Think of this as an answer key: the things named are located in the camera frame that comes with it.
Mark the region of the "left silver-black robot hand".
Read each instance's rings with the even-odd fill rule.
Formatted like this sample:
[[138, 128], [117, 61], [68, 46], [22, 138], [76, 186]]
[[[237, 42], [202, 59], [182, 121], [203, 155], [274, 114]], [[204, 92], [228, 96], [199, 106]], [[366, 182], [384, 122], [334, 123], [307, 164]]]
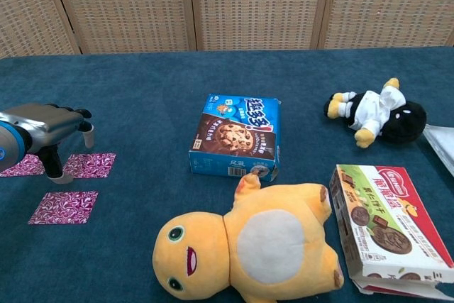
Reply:
[[87, 109], [56, 104], [29, 103], [1, 112], [1, 171], [19, 164], [27, 154], [35, 155], [47, 177], [56, 184], [67, 184], [73, 176], [62, 168], [58, 145], [80, 131], [87, 148], [94, 146], [94, 126], [87, 120]]

